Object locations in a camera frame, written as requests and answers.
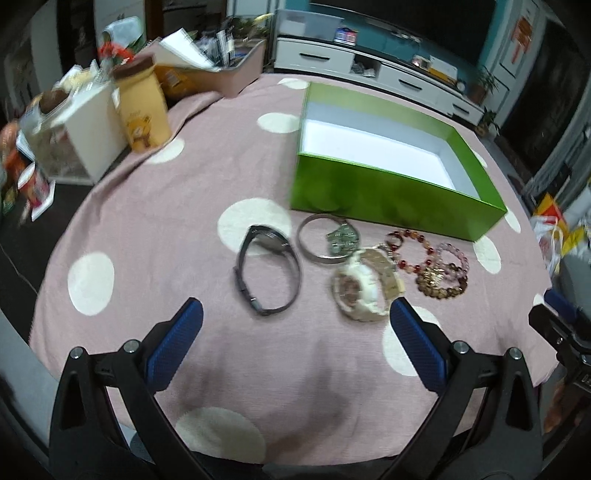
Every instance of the white drawer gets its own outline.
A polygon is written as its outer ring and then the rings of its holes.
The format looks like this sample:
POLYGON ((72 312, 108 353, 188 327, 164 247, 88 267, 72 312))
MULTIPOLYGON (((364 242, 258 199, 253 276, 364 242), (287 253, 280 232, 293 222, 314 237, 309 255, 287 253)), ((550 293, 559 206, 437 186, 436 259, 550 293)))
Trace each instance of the white drawer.
POLYGON ((275 68, 318 73, 349 73, 354 56, 351 51, 279 39, 275 68))
POLYGON ((472 125, 477 125, 482 117, 478 108, 445 90, 441 90, 439 94, 438 109, 448 115, 457 115, 472 125))
POLYGON ((431 107, 437 105, 437 98, 441 92, 441 89, 432 83, 386 65, 380 68, 378 82, 388 87, 388 90, 431 107))

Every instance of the metal bangle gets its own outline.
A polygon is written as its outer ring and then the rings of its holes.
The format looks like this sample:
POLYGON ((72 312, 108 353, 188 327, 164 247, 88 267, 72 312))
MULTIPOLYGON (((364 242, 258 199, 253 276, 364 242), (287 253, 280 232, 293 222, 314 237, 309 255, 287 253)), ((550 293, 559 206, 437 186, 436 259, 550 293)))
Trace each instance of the metal bangle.
POLYGON ((332 220, 333 222, 338 223, 339 225, 348 225, 353 229, 353 231, 355 231, 355 233, 357 234, 357 238, 361 238, 359 235, 359 231, 353 225, 351 225, 345 218, 332 215, 331 213, 315 213, 314 215, 310 215, 308 218, 306 218, 297 229, 295 237, 297 240, 297 244, 300 247, 300 250, 308 260, 312 260, 313 262, 318 262, 325 265, 335 265, 346 261, 353 254, 353 252, 350 252, 346 255, 336 255, 334 257, 330 257, 328 255, 316 255, 310 252, 310 250, 308 250, 302 243, 301 230, 306 225, 308 225, 308 223, 321 218, 328 218, 328 220, 332 220))

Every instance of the drawer handle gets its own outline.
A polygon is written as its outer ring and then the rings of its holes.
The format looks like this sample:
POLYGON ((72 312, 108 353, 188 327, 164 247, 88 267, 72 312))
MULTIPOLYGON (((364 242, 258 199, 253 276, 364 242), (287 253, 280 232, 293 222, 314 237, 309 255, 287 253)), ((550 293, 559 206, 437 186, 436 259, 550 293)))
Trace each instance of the drawer handle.
POLYGON ((456 110, 461 111, 464 115, 470 115, 470 112, 461 106, 457 106, 455 103, 452 104, 456 110))
POLYGON ((416 90, 416 91, 418 91, 418 92, 420 92, 420 91, 422 90, 422 88, 421 88, 421 87, 417 87, 416 85, 413 85, 412 83, 405 82, 404 80, 399 80, 399 82, 400 82, 402 85, 404 85, 405 87, 408 87, 408 88, 415 89, 415 90, 416 90))
POLYGON ((321 57, 320 55, 310 55, 309 53, 300 53, 300 57, 304 57, 305 59, 314 59, 320 61, 329 61, 330 57, 321 57))

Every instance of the blue gripper pad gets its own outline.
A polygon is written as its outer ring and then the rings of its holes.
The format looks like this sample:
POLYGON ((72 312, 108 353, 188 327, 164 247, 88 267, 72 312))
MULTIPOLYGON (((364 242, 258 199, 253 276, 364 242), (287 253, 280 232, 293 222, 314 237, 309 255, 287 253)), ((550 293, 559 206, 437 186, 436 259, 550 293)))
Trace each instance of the blue gripper pad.
POLYGON ((202 325, 201 302, 188 299, 172 320, 157 324, 146 336, 149 348, 149 340, 162 338, 152 346, 145 364, 145 383, 151 392, 166 390, 202 325))
POLYGON ((552 288, 548 289, 544 293, 544 301, 556 310, 566 323, 577 321, 577 308, 557 291, 552 288))
POLYGON ((392 302, 390 324, 425 388, 441 395, 447 384, 446 360, 423 330, 425 322, 405 298, 392 302))

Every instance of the silver bracelet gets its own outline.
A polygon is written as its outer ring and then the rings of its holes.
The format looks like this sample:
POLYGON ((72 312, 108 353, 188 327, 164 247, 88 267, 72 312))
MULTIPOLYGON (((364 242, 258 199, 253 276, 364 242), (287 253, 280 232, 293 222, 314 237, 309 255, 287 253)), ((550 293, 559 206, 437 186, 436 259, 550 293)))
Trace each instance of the silver bracelet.
POLYGON ((308 260, 325 265, 342 263, 359 249, 360 236, 358 230, 346 219, 337 217, 336 215, 332 215, 330 213, 315 213, 314 215, 310 215, 300 224, 295 236, 297 238, 298 246, 308 260), (301 241, 301 230, 311 221, 318 220, 320 218, 328 218, 329 220, 339 224, 339 227, 334 232, 326 235, 326 238, 329 242, 329 252, 332 254, 330 256, 313 254, 304 246, 301 241))

